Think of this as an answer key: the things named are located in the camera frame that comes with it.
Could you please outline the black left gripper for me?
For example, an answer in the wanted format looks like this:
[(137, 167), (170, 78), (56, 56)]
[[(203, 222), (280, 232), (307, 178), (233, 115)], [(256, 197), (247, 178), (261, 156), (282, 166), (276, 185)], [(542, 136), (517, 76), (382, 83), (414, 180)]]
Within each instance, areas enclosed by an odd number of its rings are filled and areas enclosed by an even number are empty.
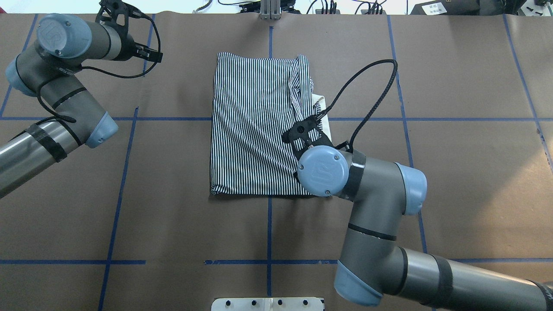
[(157, 51), (140, 43), (134, 43), (134, 47), (131, 49), (131, 55), (152, 63), (161, 63), (163, 57), (161, 51)]

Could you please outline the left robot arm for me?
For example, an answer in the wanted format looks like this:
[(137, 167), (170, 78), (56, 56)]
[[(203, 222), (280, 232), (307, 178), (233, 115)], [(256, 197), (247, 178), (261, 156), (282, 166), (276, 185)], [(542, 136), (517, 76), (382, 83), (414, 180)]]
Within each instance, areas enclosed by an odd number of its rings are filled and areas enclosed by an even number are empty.
[(30, 124), (1, 147), (1, 196), (63, 161), (79, 146), (93, 149), (111, 138), (118, 124), (76, 74), (87, 60), (126, 61), (139, 57), (157, 65), (160, 47), (137, 43), (128, 24), (99, 12), (95, 22), (71, 14), (45, 15), (36, 41), (5, 71), (9, 85), (35, 97), (49, 116)]

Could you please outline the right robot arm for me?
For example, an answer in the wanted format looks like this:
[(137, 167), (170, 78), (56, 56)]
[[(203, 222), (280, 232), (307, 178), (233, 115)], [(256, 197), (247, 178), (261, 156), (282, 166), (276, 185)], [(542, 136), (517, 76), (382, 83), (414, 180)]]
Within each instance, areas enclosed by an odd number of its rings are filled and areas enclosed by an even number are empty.
[(397, 246), (402, 216), (426, 199), (422, 171), (357, 150), (296, 151), (297, 177), (311, 194), (353, 203), (334, 278), (336, 292), (377, 306), (384, 295), (453, 311), (550, 311), (552, 285), (495, 273)]

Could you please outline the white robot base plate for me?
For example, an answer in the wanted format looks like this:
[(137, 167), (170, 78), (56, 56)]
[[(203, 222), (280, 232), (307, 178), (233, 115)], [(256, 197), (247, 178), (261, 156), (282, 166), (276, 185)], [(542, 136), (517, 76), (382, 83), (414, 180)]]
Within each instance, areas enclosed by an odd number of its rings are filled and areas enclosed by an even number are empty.
[(318, 297), (249, 297), (217, 298), (212, 311), (324, 311), (323, 298)]

